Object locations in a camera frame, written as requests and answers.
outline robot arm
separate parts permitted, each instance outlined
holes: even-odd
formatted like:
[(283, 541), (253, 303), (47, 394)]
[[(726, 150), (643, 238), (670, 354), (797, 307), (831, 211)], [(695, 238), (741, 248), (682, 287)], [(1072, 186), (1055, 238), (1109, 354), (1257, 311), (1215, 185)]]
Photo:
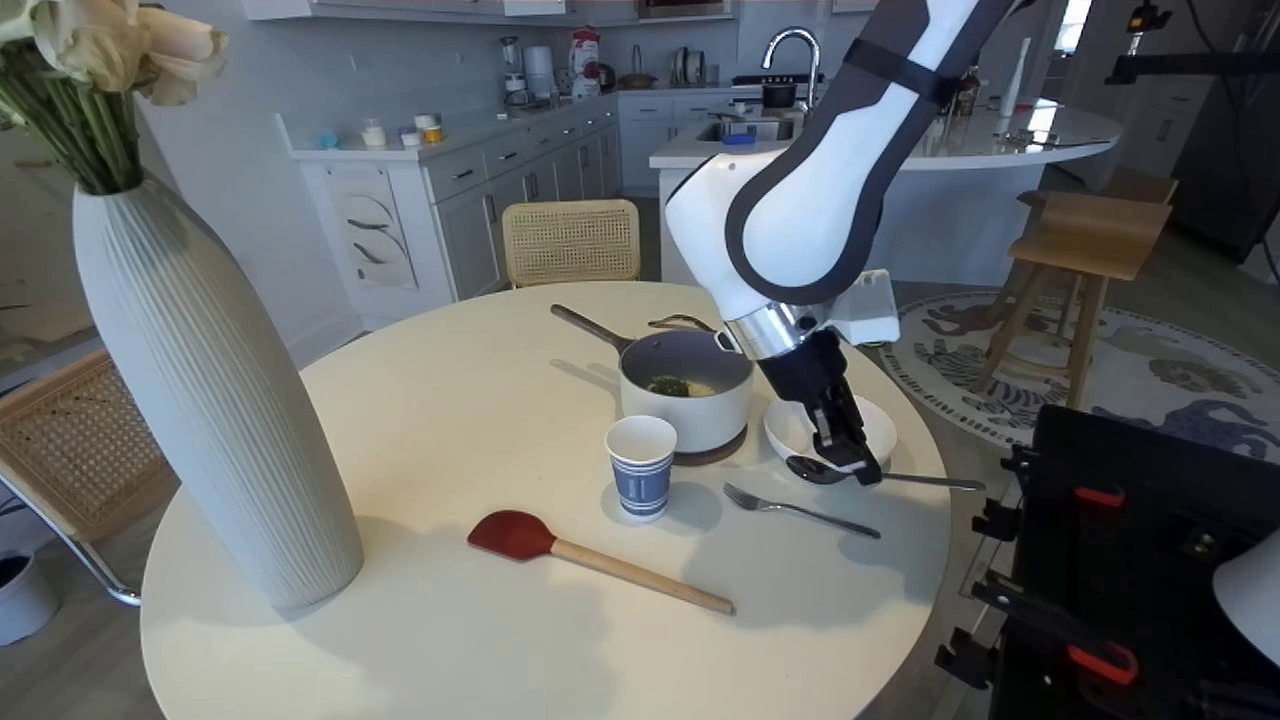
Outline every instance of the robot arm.
[(865, 271), (882, 191), (1011, 0), (892, 0), (844, 50), (784, 150), (718, 150), (664, 204), (670, 238), (812, 448), (878, 480), (844, 383), (847, 344), (894, 339), (882, 271)]

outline chair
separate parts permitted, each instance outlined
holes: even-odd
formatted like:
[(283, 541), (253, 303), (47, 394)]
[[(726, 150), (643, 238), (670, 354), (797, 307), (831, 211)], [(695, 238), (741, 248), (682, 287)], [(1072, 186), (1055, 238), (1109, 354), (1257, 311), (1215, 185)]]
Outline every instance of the chair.
[[(1109, 294), (1109, 285), (1132, 285), (1166, 218), (1176, 178), (1150, 178), (1140, 172), (1114, 172), (1103, 191), (1032, 191), (1023, 197), (1035, 214), (1026, 232), (1009, 248), (1011, 271), (997, 294), (997, 335), (986, 344), (986, 366), (1019, 366), (1066, 383), (1066, 404), (1082, 399), (1082, 366), (1093, 331)], [(1055, 307), (1055, 339), (1066, 346), (1062, 365), (1032, 365), (1009, 350), (1016, 335), (1035, 331), (1032, 307), (1062, 281)]]
[(0, 473), (107, 596), (139, 605), (97, 543), (162, 507), (175, 475), (105, 350), (0, 399)]
[(505, 207), (513, 287), (641, 274), (641, 211), (633, 199), (537, 199)]

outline spatula handle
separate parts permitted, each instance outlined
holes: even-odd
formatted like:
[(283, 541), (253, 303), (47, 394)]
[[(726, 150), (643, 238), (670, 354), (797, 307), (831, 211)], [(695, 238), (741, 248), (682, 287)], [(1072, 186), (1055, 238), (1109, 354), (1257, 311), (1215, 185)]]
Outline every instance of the spatula handle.
[(615, 557), (593, 550), (593, 546), (572, 543), (572, 541), (557, 541), (550, 557), (585, 565), (585, 568), (615, 576), (615, 580), (633, 580), (641, 589), (651, 589), (651, 593), (664, 593), (664, 596), (675, 596), (675, 599), (689, 599), (689, 605), (698, 605), (698, 607), (718, 611), (718, 614), (735, 611), (726, 596), (711, 596), (711, 593), (681, 584), (670, 576), (655, 576), (648, 568), (625, 565)]

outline metal spoon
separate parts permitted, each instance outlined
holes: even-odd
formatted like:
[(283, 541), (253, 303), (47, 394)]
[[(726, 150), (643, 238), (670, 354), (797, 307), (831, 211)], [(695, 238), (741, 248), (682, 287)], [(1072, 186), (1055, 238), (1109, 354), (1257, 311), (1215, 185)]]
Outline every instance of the metal spoon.
[[(876, 480), (865, 480), (860, 468), (831, 468), (815, 456), (788, 456), (788, 473), (797, 473), (801, 480), (809, 483), (840, 483), (840, 480), (860, 480), (860, 483), (876, 483)], [(956, 486), (956, 490), (982, 490), (986, 483), (982, 480), (959, 480), (959, 475), (910, 475), (910, 473), (882, 473), (878, 480), (899, 480), (899, 483), (943, 483), (943, 486)]]
[(735, 483), (724, 483), (724, 494), (726, 494), (735, 507), (744, 507), (744, 510), (788, 507), (788, 510), (812, 516), (812, 519), (821, 519), (821, 524), (835, 524), (835, 526), (847, 526), (847, 532), (860, 532), (860, 537), (878, 541), (878, 532), (869, 526), (869, 524), (840, 519), (840, 516), (824, 516), (824, 510), (812, 510), (812, 507), (801, 507), (801, 502), (784, 502), (784, 499), (768, 499), (768, 494), (750, 494), (750, 490), (744, 490), (744, 486), (735, 486)]

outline tabletop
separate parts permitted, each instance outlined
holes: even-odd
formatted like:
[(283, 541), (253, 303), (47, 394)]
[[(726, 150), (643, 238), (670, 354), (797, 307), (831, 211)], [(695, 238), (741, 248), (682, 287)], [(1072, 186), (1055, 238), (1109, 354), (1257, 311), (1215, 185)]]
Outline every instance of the tabletop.
[[(759, 432), (681, 463), (655, 519), (615, 510), (605, 432), (625, 335), (695, 311), (698, 287), (557, 285), (398, 320), (305, 383), (342, 473), (364, 568), (327, 605), (277, 614), (178, 490), (142, 568), (139, 644), (162, 717), (855, 717), (903, 663), (941, 593), (951, 510), (920, 483), (788, 475)], [(852, 390), (894, 424), (892, 463), (941, 473), (935, 442), (855, 346)], [(876, 524), (865, 541), (792, 510), (741, 510), (718, 483)], [(513, 565), (464, 537), (522, 507), (565, 541), (733, 596), (716, 614), (565, 565)]]

